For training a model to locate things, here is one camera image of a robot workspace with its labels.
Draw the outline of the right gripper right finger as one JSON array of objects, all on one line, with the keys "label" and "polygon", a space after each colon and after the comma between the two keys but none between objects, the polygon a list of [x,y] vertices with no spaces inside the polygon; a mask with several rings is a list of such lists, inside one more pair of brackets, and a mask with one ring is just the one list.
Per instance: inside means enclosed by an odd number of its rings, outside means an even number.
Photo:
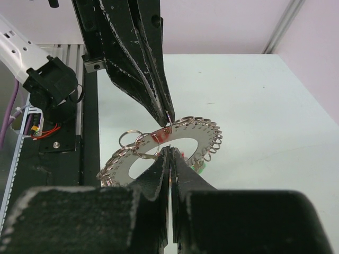
[{"label": "right gripper right finger", "polygon": [[171,149],[173,237],[178,253],[332,253],[301,192],[218,190]]}]

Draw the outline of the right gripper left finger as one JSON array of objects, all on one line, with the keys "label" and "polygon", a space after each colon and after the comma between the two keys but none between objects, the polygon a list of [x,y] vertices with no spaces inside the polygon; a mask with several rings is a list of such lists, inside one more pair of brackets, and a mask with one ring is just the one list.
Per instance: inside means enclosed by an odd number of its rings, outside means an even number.
[{"label": "right gripper left finger", "polygon": [[169,148],[126,187],[32,187],[11,209],[1,253],[163,253]]}]

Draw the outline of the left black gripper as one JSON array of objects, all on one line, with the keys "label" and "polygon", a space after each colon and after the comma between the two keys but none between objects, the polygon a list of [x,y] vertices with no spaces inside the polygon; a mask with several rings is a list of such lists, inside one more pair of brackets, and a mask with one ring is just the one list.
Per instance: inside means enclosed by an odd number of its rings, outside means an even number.
[{"label": "left black gripper", "polygon": [[84,60],[103,62],[116,87],[159,124],[175,121],[164,70],[160,1],[73,1]]}]

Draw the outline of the red key tag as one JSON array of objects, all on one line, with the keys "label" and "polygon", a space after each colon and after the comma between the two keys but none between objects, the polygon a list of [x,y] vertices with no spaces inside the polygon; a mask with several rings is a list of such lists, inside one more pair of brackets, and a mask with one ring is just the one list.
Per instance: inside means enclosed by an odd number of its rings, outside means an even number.
[{"label": "red key tag", "polygon": [[169,135],[167,132],[154,132],[151,134],[151,137],[156,144],[163,144],[167,142]]}]

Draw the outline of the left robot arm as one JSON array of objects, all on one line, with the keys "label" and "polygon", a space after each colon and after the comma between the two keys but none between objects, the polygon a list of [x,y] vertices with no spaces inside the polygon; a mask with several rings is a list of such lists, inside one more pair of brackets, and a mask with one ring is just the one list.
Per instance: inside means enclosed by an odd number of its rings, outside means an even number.
[{"label": "left robot arm", "polygon": [[[159,1],[72,1],[87,71],[105,69],[112,83],[160,126],[175,120],[163,60]],[[75,114],[76,73],[1,17],[1,61],[52,123]]]}]

